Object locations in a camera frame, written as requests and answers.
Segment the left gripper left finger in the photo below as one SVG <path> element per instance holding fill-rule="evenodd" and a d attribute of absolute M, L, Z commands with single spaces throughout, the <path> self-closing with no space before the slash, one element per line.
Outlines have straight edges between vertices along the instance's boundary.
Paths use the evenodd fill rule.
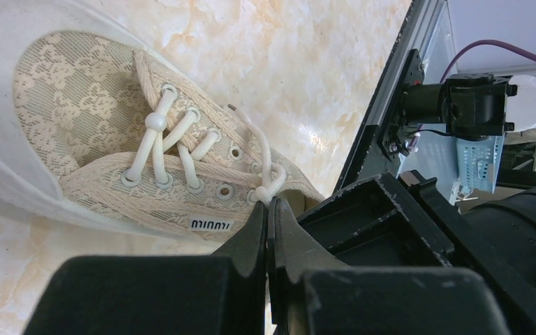
<path fill-rule="evenodd" d="M 267 209 L 209 255 L 81 256 L 51 277 L 26 334 L 263 334 Z"/>

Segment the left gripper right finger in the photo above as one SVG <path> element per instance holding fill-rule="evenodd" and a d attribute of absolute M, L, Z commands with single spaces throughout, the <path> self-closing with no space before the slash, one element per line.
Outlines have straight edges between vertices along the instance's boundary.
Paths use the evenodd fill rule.
<path fill-rule="evenodd" d="M 269 284 L 277 334 L 508 334 L 483 278 L 464 268 L 351 267 L 269 206 Z"/>

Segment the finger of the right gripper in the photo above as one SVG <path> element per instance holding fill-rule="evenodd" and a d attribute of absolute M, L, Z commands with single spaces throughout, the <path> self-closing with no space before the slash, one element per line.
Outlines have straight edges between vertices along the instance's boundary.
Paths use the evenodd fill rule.
<path fill-rule="evenodd" d="M 297 221 L 351 266 L 452 266 L 454 244 L 389 173 L 346 186 Z"/>

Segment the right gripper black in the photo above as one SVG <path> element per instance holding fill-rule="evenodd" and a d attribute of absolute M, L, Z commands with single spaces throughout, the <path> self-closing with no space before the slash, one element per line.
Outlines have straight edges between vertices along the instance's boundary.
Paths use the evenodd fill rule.
<path fill-rule="evenodd" d="M 404 172 L 411 196 L 455 246 L 451 260 L 483 277 L 514 334 L 536 334 L 536 187 L 485 202 L 461 215 L 436 179 Z"/>

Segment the white shoelace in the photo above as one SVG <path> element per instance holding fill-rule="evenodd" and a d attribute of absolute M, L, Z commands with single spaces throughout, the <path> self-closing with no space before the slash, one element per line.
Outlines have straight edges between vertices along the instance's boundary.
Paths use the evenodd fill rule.
<path fill-rule="evenodd" d="M 203 191 L 203 182 L 195 171 L 195 162 L 208 153 L 213 145 L 222 139 L 222 135 L 218 129 L 210 128 L 203 141 L 190 152 L 181 143 L 181 140 L 186 131 L 201 119 L 201 111 L 196 107 L 188 107 L 184 117 L 170 130 L 169 135 L 163 136 L 163 131 L 169 128 L 167 115 L 177 98 L 178 91 L 176 87 L 171 84 L 164 84 L 161 87 L 161 99 L 156 109 L 145 118 L 146 131 L 136 151 L 133 163 L 121 173 L 120 180 L 123 185 L 129 187 L 138 185 L 146 162 L 151 158 L 156 185 L 160 188 L 169 188 L 172 185 L 173 178 L 165 169 L 164 153 L 174 145 L 177 145 L 188 190 L 194 194 Z M 256 200 L 267 204 L 284 185 L 286 171 L 284 167 L 272 161 L 270 146 L 265 134 L 243 112 L 237 109 L 233 111 L 258 139 L 262 155 L 260 164 L 262 183 L 253 191 L 253 194 Z"/>

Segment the beige lace sneaker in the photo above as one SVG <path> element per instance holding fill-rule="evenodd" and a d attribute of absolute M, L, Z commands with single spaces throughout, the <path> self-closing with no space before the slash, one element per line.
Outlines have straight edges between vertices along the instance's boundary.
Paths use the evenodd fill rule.
<path fill-rule="evenodd" d="M 195 162 L 200 193 L 186 186 L 177 145 L 164 153 L 169 188 L 156 185 L 151 158 L 138 185 L 120 180 L 164 84 L 176 87 L 178 98 L 163 136 L 188 107 L 201 111 L 181 140 L 190 152 L 210 128 L 222 135 Z M 89 228 L 222 244 L 261 202 L 253 194 L 262 183 L 259 142 L 234 109 L 79 1 L 0 1 L 2 200 Z M 322 195 L 303 173 L 270 150 L 286 171 L 274 197 L 297 215 L 319 204 Z"/>

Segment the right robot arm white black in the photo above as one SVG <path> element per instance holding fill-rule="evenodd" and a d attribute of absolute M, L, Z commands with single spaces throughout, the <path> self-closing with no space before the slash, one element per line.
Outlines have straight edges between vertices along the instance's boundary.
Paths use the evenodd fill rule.
<path fill-rule="evenodd" d="M 460 214 L 436 179 L 399 172 L 406 126 L 474 142 L 513 129 L 521 93 L 485 74 L 400 79 L 382 125 L 358 135 L 335 193 L 299 218 L 274 213 L 279 334 L 536 334 L 536 187 Z"/>

